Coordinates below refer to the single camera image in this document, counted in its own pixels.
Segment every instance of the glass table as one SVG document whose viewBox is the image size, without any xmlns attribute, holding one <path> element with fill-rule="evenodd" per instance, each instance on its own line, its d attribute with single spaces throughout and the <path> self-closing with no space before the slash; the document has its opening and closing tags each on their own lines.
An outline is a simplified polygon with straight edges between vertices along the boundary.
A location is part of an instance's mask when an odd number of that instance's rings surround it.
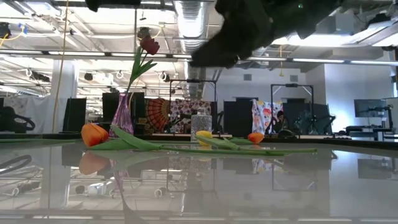
<svg viewBox="0 0 398 224">
<path fill-rule="evenodd" d="M 78 166 L 86 147 L 80 140 L 0 147 L 0 163 L 22 158 L 0 169 L 2 224 L 398 223 L 395 151 L 271 142 L 257 148 L 318 152 L 256 157 L 98 151 L 116 165 L 83 175 Z M 121 188 L 113 171 L 123 173 Z"/>
</svg>

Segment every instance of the ceiling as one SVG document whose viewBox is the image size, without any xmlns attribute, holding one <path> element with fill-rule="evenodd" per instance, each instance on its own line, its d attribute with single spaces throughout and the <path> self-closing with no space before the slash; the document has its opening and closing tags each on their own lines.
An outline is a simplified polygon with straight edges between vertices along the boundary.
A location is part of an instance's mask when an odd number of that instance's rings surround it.
<svg viewBox="0 0 398 224">
<path fill-rule="evenodd" d="M 178 18 L 173 10 L 174 1 L 166 1 L 163 10 L 155 5 L 155 1 L 148 1 L 144 9 L 132 8 L 100 8 L 98 12 L 90 11 L 84 2 L 79 0 L 70 1 L 68 8 L 67 34 L 65 50 L 80 52 L 126 52 L 134 51 L 134 20 L 137 16 L 137 29 L 149 27 L 150 33 L 160 44 L 159 54 L 184 54 L 181 46 L 181 38 L 178 29 Z M 221 16 L 216 13 L 213 1 L 207 3 L 208 12 L 206 15 L 205 33 L 201 40 L 213 36 L 222 24 Z M 370 11 L 379 12 L 391 5 L 390 1 L 348 1 L 346 7 L 362 7 L 362 14 Z M 63 33 L 65 25 L 65 1 L 10 1 L 0 0 L 0 22 L 10 23 L 12 41 L 4 41 L 1 49 L 19 50 L 45 50 L 62 51 Z M 21 33 L 20 25 L 26 27 Z M 372 51 L 380 52 L 373 47 Z M 270 57 L 331 57 L 336 52 L 343 57 L 358 57 L 356 51 L 348 48 L 336 49 L 335 47 L 300 47 L 293 45 L 272 45 L 265 48 L 259 56 Z M 367 54 L 366 59 L 375 59 L 379 54 Z M 108 92 L 107 86 L 127 86 L 132 60 L 100 60 L 100 59 L 76 59 L 80 68 L 79 85 L 101 85 L 101 88 L 79 88 L 80 97 L 96 97 L 103 92 Z M 256 68 L 255 63 L 250 62 L 242 65 L 241 68 Z M 300 68 L 302 72 L 311 68 L 313 64 L 284 63 L 283 68 Z M 50 87 L 49 83 L 33 80 L 29 77 L 29 70 L 39 72 L 43 75 L 52 77 L 53 59 L 51 58 L 32 58 L 32 57 L 4 57 L 0 58 L 0 82 L 20 83 L 20 84 L 47 84 L 47 86 L 22 86 L 19 90 L 26 90 L 27 93 L 34 92 L 37 95 L 47 95 Z M 257 68 L 280 68 L 280 62 L 270 62 L 266 66 Z M 143 74 L 133 86 L 150 86 L 159 88 L 152 96 L 168 95 L 169 83 L 165 83 L 159 78 L 162 73 L 169 74 L 170 78 L 186 79 L 184 62 L 165 60 L 158 64 L 147 73 Z M 93 73 L 93 81 L 86 81 L 85 73 Z M 176 92 L 175 96 L 187 97 L 188 85 L 180 84 L 182 90 Z"/>
</svg>

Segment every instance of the ceiling duct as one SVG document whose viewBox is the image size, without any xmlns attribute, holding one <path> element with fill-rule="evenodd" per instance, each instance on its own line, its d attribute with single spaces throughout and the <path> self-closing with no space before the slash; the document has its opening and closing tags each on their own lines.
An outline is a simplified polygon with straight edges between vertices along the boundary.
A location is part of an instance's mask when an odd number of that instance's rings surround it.
<svg viewBox="0 0 398 224">
<path fill-rule="evenodd" d="M 186 54 L 192 54 L 203 43 L 206 28 L 208 3 L 201 1 L 175 1 L 177 12 L 177 24 L 181 48 Z M 205 68 L 193 68 L 188 62 L 184 63 L 186 79 L 204 80 Z M 203 85 L 188 85 L 188 93 L 191 98 L 201 97 Z"/>
</svg>

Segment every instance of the bottle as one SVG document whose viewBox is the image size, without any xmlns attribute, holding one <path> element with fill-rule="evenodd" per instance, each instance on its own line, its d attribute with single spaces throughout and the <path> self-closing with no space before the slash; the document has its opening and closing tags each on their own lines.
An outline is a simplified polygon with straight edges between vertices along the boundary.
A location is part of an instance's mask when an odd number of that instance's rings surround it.
<svg viewBox="0 0 398 224">
<path fill-rule="evenodd" d="M 198 131 L 211 132 L 211 115 L 206 114 L 205 108 L 199 108 L 198 114 L 191 117 L 191 142 L 196 142 L 195 137 Z"/>
</svg>

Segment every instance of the purple vase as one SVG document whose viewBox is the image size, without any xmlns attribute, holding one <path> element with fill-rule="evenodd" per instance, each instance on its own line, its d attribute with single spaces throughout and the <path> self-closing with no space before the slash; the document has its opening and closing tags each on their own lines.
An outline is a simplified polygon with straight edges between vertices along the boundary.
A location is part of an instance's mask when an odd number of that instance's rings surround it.
<svg viewBox="0 0 398 224">
<path fill-rule="evenodd" d="M 112 125 L 117 126 L 129 134 L 134 134 L 131 122 L 131 114 L 128 108 L 128 97 L 129 95 L 125 95 L 123 93 L 119 95 L 119 106 L 114 114 Z M 112 128 L 109 130 L 109 136 L 114 138 L 117 137 Z"/>
</svg>

